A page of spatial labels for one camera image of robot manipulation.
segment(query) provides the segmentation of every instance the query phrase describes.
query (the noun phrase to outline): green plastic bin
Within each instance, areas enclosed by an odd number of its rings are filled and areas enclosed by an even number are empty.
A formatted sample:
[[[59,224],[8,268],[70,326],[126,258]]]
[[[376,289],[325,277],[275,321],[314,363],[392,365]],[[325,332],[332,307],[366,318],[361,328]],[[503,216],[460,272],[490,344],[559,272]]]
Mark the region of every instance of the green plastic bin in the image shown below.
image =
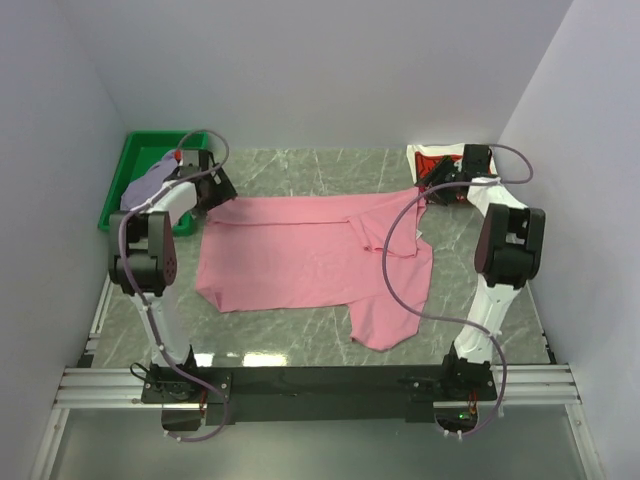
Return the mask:
[[[120,209],[120,197],[129,184],[147,173],[154,163],[160,161],[168,150],[176,148],[178,142],[187,132],[175,131],[137,131],[127,137],[118,162],[118,168],[113,176],[107,200],[102,208],[98,228],[109,231],[109,216]],[[206,133],[197,133],[184,143],[184,148],[209,148]],[[195,221],[191,214],[186,213],[173,227],[173,234],[179,237],[191,235],[195,231]]]

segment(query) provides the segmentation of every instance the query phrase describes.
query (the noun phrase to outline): gray marble surface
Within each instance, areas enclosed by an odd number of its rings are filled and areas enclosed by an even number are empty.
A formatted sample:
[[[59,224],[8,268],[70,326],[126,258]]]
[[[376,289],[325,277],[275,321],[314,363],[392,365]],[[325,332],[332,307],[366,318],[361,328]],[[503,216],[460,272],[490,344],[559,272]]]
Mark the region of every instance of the gray marble surface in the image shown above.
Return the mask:
[[[393,192],[411,176],[403,150],[239,150],[225,171],[244,196]],[[477,277],[473,254],[482,216],[470,206],[431,205],[420,222],[433,247],[434,269],[425,312],[466,317]],[[440,363],[461,327],[423,320],[419,333],[386,352],[349,339],[345,306],[220,314],[195,291],[201,230],[176,238],[177,311],[204,365],[376,365]],[[528,290],[512,304],[499,338],[509,363],[548,363]],[[114,288],[94,367],[148,362],[150,347],[131,301]]]

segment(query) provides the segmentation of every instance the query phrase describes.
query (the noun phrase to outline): pink shirt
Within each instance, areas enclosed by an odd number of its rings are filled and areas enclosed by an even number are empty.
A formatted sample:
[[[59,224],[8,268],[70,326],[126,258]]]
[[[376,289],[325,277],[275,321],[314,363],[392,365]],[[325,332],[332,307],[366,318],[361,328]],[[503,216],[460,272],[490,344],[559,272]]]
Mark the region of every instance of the pink shirt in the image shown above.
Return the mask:
[[[333,197],[237,198],[211,212],[204,229],[196,290],[221,312],[346,304],[351,337],[385,350],[415,335],[419,318],[391,297],[382,247],[417,189]],[[422,310],[432,252],[416,240],[424,206],[414,206],[393,235],[388,257],[398,294]]]

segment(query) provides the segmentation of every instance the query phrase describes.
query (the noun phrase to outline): white wall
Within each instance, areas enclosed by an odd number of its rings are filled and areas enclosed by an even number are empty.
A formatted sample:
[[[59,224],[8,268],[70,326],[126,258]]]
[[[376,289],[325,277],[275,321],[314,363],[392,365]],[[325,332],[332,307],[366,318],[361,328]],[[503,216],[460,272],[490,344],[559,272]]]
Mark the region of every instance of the white wall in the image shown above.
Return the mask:
[[[640,471],[639,21],[575,0],[501,138],[537,169],[514,189],[548,215],[534,293],[614,480]]]
[[[58,0],[132,129],[496,140],[570,0]]]
[[[50,0],[0,5],[0,448],[26,478],[106,273],[96,224],[124,126]]]

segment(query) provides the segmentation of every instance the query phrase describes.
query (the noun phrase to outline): lavender fabric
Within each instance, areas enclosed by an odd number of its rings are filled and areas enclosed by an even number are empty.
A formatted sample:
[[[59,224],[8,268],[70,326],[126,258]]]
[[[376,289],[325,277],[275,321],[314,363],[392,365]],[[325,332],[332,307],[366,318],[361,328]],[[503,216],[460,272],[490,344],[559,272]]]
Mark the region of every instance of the lavender fabric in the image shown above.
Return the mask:
[[[169,150],[147,173],[129,184],[120,197],[120,210],[131,210],[160,190],[165,178],[178,166],[174,152],[175,149]]]

